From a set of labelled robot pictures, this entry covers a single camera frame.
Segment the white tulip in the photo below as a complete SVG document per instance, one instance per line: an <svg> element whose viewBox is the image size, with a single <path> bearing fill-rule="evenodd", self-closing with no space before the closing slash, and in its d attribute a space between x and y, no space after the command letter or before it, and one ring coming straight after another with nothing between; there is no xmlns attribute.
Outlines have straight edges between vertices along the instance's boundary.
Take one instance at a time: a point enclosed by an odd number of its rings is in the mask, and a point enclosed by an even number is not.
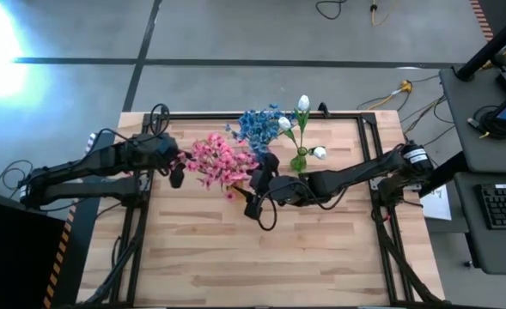
<svg viewBox="0 0 506 309"><path fill-rule="evenodd" d="M290 121L286 117L281 117L277 120L277 122L279 123L279 128L281 128L281 130L290 129Z"/></svg>
<svg viewBox="0 0 506 309"><path fill-rule="evenodd" d="M325 160L327 158L327 152L323 147L316 147L314 149L314 155L320 160Z"/></svg>
<svg viewBox="0 0 506 309"><path fill-rule="evenodd" d="M299 111L307 111L310 108L310 99L307 95L303 95L300 100L298 100L298 109Z"/></svg>

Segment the black keyboard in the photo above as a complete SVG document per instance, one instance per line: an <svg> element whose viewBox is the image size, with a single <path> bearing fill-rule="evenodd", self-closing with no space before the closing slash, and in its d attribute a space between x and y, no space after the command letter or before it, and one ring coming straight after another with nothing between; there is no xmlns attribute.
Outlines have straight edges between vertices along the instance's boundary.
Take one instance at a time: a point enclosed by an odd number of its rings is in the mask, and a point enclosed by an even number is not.
<svg viewBox="0 0 506 309"><path fill-rule="evenodd" d="M489 229L506 229L506 185L476 185L485 223Z"/></svg>

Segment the pink flower bouquet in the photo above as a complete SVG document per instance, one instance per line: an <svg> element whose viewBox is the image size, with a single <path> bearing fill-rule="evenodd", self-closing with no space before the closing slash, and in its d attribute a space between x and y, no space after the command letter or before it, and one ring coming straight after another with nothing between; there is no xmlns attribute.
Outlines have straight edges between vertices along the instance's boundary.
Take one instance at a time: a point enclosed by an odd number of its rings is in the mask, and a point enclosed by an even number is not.
<svg viewBox="0 0 506 309"><path fill-rule="evenodd" d="M232 186L241 187L243 182L249 180L247 171L259 165L254 154L247 150L236 152L217 133L210 133L206 140L194 142L191 155L192 158L188 159L186 153L182 152L178 155L179 159L171 162L171 165L175 167L177 164L185 164L190 172L204 174L198 180L207 190L218 182L221 190L225 188L224 196L227 199L235 198Z"/></svg>

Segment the wooden table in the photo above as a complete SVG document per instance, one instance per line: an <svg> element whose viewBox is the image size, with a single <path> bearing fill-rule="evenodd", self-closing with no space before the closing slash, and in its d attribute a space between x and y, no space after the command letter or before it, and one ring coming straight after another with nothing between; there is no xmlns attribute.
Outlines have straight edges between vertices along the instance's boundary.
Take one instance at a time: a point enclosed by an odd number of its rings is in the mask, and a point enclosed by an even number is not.
<svg viewBox="0 0 506 309"><path fill-rule="evenodd" d="M403 142L396 112L376 112L376 117L384 151ZM131 136L140 131L142 121L143 113L123 113L118 131ZM172 120L168 133L180 148L189 149L212 131L227 135L225 123ZM304 144L325 145L328 153L326 161L308 157L308 171L342 169L363 161L357 123L351 120L310 120ZM292 141L280 137L270 149L282 162L280 172L289 173L295 153ZM375 153L372 146L370 153ZM264 232L243 215L242 201L228 202L219 190L207 191L195 176L187 173L182 187L175 190L168 179L155 174L135 306L388 304L366 183L351 187L331 211L317 206L278 208L276 228ZM411 192L405 199L418 202ZM106 198L100 210L114 203ZM268 205L262 216L265 225L272 220ZM397 212L408 262L432 293L443 298L422 210L401 204ZM96 221L79 300L87 299L111 269L113 243L121 233L124 213L119 207ZM395 264L393 273L403 299ZM127 278L124 274L121 299Z"/></svg>

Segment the concrete floor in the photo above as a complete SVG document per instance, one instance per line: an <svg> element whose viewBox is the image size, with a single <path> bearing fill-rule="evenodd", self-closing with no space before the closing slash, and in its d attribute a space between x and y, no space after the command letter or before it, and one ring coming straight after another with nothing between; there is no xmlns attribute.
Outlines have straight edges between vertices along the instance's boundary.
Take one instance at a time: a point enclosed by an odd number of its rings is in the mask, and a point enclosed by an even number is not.
<svg viewBox="0 0 506 309"><path fill-rule="evenodd" d="M364 61L366 68L148 65L132 111L146 112L158 102L187 112L261 108L272 102L292 107L301 94L308 94L314 103L324 101L333 110L354 110L365 100L389 94L404 79L437 74L437 70L383 69L384 62L464 62L485 43L467 0L399 0L380 27L370 26L370 0L345 3L336 21L321 17L314 3L164 0L148 58ZM391 0L380 3L383 14ZM0 51L9 49L10 56L136 59L154 0L3 0L0 4L7 12L0 16ZM336 13L336 7L325 11ZM108 64L3 65L0 172L18 159L44 166L81 157L91 132L117 125L134 69L134 65ZM415 84L400 116L441 95L437 79ZM396 108L402 100L392 100L387 108ZM445 103L438 113L450 119ZM410 137L425 143L449 126L430 114ZM442 163L460 145L451 130L427 149ZM10 174L8 181L14 184L18 177ZM0 193L10 194L5 189ZM52 215L65 217L65 213ZM462 269L460 263L470 258L463 235L432 236L449 300L506 307L506 276Z"/></svg>

